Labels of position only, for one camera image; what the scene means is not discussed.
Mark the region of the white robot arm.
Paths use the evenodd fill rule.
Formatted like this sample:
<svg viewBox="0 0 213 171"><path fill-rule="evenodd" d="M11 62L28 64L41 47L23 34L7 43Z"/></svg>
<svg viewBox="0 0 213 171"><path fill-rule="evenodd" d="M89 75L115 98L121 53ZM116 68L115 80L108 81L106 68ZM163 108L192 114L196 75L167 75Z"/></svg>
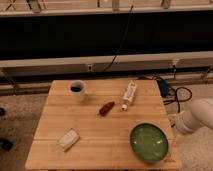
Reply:
<svg viewBox="0 0 213 171"><path fill-rule="evenodd" d="M193 100L189 109L175 118L175 128L182 135L193 134L202 127L213 130L213 98Z"/></svg>

